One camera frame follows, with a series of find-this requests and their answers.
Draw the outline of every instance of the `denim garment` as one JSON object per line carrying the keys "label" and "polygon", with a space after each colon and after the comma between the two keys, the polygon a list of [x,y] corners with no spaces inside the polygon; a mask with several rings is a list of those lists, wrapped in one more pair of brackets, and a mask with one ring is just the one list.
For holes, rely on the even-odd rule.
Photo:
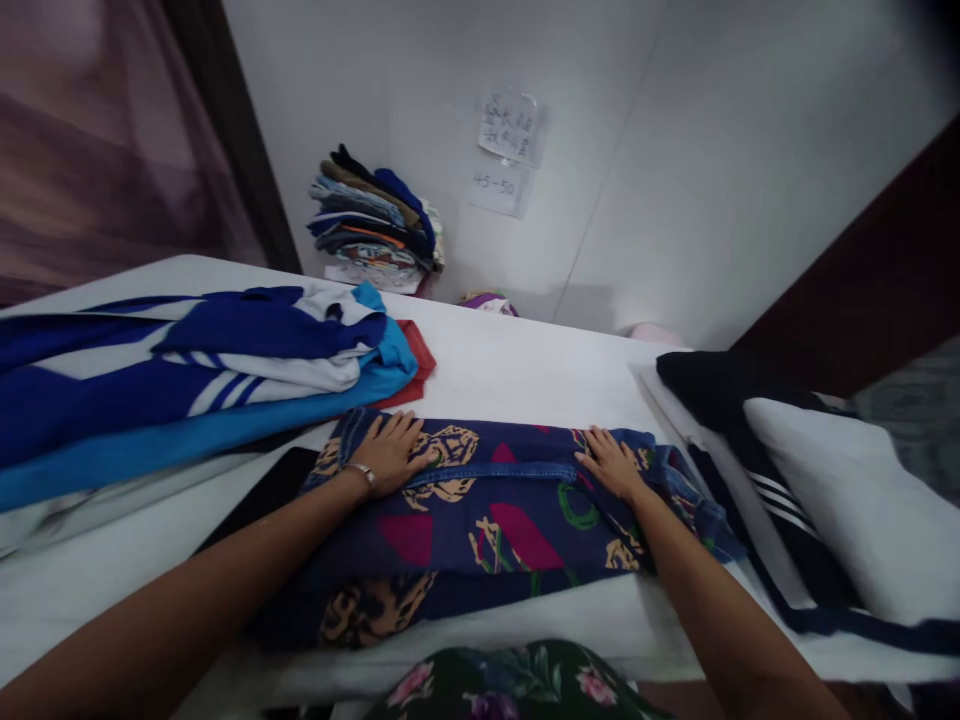
{"label": "denim garment", "polygon": [[310,197],[319,200],[326,212],[359,212],[406,227],[399,208],[363,190],[348,187],[326,175],[317,175],[310,186]]}
{"label": "denim garment", "polygon": [[[340,421],[301,493],[349,461],[377,415],[359,409]],[[703,497],[676,448],[649,433],[613,435],[718,560],[744,557],[723,508]],[[345,521],[264,608],[253,634],[268,650],[362,647],[421,620],[655,573],[629,507],[574,458],[586,447],[580,430],[427,420],[414,452],[437,450],[437,462]]]}

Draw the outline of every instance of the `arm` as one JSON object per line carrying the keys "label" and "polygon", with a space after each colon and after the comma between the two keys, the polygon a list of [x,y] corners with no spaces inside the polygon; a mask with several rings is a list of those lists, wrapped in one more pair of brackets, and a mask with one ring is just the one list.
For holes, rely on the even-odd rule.
{"label": "arm", "polygon": [[840,702],[740,583],[640,479],[633,453],[606,430],[577,459],[627,502],[657,572],[724,711],[737,718],[845,718]]}
{"label": "arm", "polygon": [[167,717],[260,606],[368,497],[398,489],[423,421],[371,426],[347,468],[114,605],[0,689],[0,717]]}

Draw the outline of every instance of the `teal garment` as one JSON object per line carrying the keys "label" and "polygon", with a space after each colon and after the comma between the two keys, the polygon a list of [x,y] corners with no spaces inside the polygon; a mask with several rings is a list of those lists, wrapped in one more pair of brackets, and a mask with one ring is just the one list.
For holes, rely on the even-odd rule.
{"label": "teal garment", "polygon": [[[353,295],[362,305],[386,312],[380,293],[369,283],[354,289]],[[4,468],[0,479],[10,487],[56,484],[61,494],[106,487],[379,402],[405,387],[418,369],[403,331],[392,318],[387,318],[380,345],[360,358],[360,365],[360,379],[342,393],[260,403],[88,438]]]}
{"label": "teal garment", "polygon": [[451,648],[417,664],[365,720],[668,720],[595,653],[565,640],[481,652]]}

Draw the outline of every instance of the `white wall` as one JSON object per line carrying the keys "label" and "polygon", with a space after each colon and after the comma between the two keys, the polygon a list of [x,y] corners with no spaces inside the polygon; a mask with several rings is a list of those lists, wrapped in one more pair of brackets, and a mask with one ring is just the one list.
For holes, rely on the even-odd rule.
{"label": "white wall", "polygon": [[[225,0],[307,274],[344,142],[440,209],[455,301],[726,347],[960,109],[893,0]],[[466,203],[477,101],[550,111],[523,220]]]}

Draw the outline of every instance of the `paper sign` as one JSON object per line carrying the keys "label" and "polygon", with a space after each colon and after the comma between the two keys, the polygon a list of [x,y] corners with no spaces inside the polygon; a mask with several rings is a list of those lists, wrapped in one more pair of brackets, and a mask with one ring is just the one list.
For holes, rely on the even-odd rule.
{"label": "paper sign", "polygon": [[530,95],[513,90],[491,93],[483,103],[480,147],[497,155],[533,164],[540,108]]}
{"label": "paper sign", "polygon": [[474,163],[470,181],[471,205],[520,217],[530,170],[524,165],[483,153]]}

